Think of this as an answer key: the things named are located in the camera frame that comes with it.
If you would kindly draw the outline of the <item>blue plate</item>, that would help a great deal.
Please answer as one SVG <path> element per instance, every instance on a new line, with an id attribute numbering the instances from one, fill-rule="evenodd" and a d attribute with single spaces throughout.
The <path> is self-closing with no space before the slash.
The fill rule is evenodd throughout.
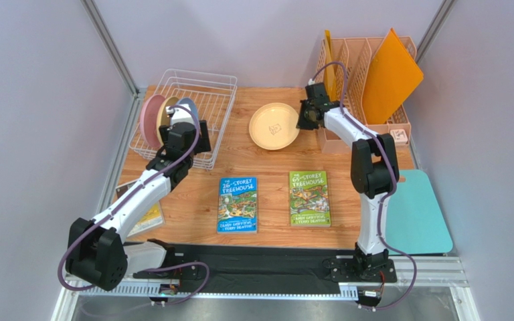
<path id="1" fill-rule="evenodd" d="M 197 106 L 191 98 L 180 98 L 177 103 L 179 108 L 176 108 L 172 116 L 172 124 L 186 122 L 194 125 L 195 120 L 199 119 Z"/>

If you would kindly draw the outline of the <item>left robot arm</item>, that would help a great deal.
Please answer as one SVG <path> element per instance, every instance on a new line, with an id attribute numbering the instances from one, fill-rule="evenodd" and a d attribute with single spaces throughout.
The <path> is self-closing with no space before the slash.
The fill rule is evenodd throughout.
<path id="1" fill-rule="evenodd" d="M 69 231 L 68 249 L 58 266 L 63 287 L 68 273 L 106 291 L 113 290 L 125 276 L 139 272 L 166 270 L 170 247 L 159 240 L 126 244 L 133 227 L 188 175 L 193 158 L 209 152 L 207 122 L 196 120 L 163 126 L 163 145 L 145 171 L 122 197 L 92 219 L 79 218 Z"/>

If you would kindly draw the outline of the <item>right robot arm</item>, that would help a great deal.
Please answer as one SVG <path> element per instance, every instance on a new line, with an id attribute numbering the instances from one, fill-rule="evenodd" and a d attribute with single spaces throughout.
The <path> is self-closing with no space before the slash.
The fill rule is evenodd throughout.
<path id="1" fill-rule="evenodd" d="M 350 176 L 361 200 L 361 230 L 351 259 L 344 261 L 341 281 L 396 282 L 397 276 L 389 249 L 385 245 L 386 213 L 390 193 L 399 179 L 394 139 L 378 134 L 360 123 L 332 101 L 322 83 L 310 81 L 301 100 L 297 128 L 326 128 L 351 149 Z"/>

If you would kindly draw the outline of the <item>cream yellow plate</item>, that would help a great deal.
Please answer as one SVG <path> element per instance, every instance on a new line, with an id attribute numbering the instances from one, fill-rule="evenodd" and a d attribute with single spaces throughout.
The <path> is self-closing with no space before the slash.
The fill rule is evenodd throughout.
<path id="1" fill-rule="evenodd" d="M 253 113 L 248 132 L 252 141 L 265 150 L 280 150 L 292 144 L 300 129 L 298 112 L 288 104 L 263 105 Z"/>

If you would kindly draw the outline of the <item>pink plate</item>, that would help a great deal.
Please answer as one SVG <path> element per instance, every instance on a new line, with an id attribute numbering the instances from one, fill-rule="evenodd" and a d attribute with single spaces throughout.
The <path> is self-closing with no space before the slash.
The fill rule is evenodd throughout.
<path id="1" fill-rule="evenodd" d="M 157 115 L 165 97 L 160 94 L 152 95 L 145 101 L 139 117 L 139 130 L 146 144 L 154 149 L 161 146 L 156 134 Z"/>

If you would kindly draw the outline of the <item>tan yellow plate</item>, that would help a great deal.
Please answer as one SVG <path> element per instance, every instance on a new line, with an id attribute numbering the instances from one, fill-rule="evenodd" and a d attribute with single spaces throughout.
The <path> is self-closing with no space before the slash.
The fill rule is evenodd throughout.
<path id="1" fill-rule="evenodd" d="M 162 102 L 162 104 L 159 108 L 159 111 L 157 113 L 157 118 L 156 118 L 155 134 L 157 135 L 157 139 L 158 139 L 160 145 L 162 145 L 163 139 L 162 139 L 159 128 L 161 126 L 169 126 L 171 123 L 171 117 L 168 114 L 167 108 L 176 105 L 178 101 L 179 101 L 178 97 L 170 96 Z"/>

